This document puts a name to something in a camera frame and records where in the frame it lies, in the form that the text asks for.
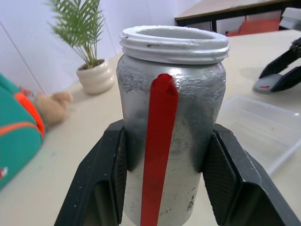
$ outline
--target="metal jar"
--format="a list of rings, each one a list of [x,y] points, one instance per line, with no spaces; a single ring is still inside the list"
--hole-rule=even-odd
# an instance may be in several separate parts
[[[228,38],[173,26],[129,28],[120,37],[125,54],[118,62],[117,77],[129,171],[124,211],[140,225],[150,88],[159,74],[168,73],[179,102],[158,226],[182,226],[193,210],[200,169],[225,92],[221,61],[228,55]]]

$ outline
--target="orange zipper trim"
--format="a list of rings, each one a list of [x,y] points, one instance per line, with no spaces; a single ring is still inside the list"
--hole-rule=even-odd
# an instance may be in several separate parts
[[[33,127],[37,131],[40,131],[39,128],[32,122],[17,122],[7,126],[0,127],[0,136],[5,135],[13,130],[24,128],[24,127]]]

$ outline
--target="orange stripe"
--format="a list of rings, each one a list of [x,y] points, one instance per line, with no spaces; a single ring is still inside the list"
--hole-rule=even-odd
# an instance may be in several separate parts
[[[37,131],[40,131],[39,128],[31,122],[17,122],[17,123],[14,123],[14,124],[10,124],[10,125],[7,125],[7,126],[0,127],[0,136],[2,136],[4,134],[7,134],[7,133],[9,133],[13,130],[23,128],[23,127],[33,127]]]
[[[43,120],[33,105],[33,103],[23,94],[23,93],[15,93],[14,97],[16,98],[17,101],[29,112],[29,114],[34,118],[34,120],[37,123],[37,127],[39,128],[39,131],[42,135],[42,138],[44,138],[45,134],[45,127]]]

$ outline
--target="red tape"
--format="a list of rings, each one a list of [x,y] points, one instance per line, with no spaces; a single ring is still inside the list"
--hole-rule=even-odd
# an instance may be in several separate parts
[[[150,89],[140,226],[158,224],[178,100],[173,77],[160,74]]]

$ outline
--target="teddy bear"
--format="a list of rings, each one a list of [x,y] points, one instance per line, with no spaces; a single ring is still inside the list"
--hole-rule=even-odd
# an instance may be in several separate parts
[[[52,95],[45,95],[39,92],[33,103],[41,115],[45,127],[48,128],[62,122],[68,116],[68,104],[72,99],[71,93],[66,91]]]

